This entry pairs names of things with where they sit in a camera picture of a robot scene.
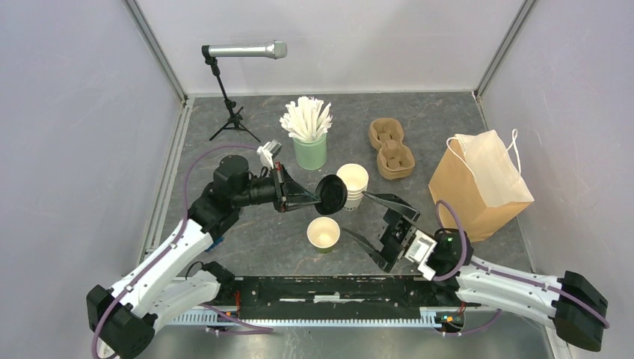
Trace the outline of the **stack of white paper cups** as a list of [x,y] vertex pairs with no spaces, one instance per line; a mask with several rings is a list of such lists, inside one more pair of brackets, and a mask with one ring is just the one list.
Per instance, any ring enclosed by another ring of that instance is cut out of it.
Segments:
[[363,166],[348,163],[340,167],[336,175],[345,183],[347,188],[347,199],[343,209],[354,211],[362,202],[363,192],[369,183],[369,174]]

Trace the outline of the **green paper coffee cup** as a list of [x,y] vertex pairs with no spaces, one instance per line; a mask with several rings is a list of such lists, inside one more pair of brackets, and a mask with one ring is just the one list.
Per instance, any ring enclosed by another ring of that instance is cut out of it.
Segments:
[[331,252],[339,242],[340,236],[340,226],[332,218],[316,218],[307,227],[310,244],[321,254]]

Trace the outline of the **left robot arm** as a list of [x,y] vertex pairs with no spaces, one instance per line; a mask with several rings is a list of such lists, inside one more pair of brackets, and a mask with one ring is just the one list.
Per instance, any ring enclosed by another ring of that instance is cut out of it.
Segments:
[[196,274],[172,288],[168,284],[238,221],[243,208],[270,203],[280,213],[311,206],[326,215],[340,210],[346,187],[338,176],[327,175],[311,191],[280,162],[264,158],[262,164],[263,172],[256,175],[245,157],[224,157],[212,181],[185,206],[182,220],[157,250],[111,286],[96,285],[88,292],[93,358],[99,358],[102,343],[110,348],[111,358],[136,358],[178,315],[211,300],[229,303],[234,283],[212,273]]

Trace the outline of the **black plastic cup lid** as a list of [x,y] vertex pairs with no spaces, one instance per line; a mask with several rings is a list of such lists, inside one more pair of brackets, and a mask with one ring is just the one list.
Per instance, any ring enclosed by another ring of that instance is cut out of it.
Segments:
[[329,174],[318,183],[316,194],[320,200],[314,205],[317,213],[332,215],[343,209],[348,198],[348,189],[340,177]]

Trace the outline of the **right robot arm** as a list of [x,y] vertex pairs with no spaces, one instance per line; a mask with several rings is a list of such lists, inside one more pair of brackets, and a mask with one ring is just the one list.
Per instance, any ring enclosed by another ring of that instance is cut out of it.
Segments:
[[383,247],[376,249],[359,233],[346,233],[382,271],[388,273],[399,260],[407,260],[431,284],[440,307],[477,304],[507,311],[553,329],[572,346],[601,350],[603,332],[609,328],[608,301],[583,275],[566,271],[557,277],[496,265],[475,256],[462,224],[440,224],[429,234],[416,222],[419,211],[400,197],[369,191],[363,196],[387,209]]

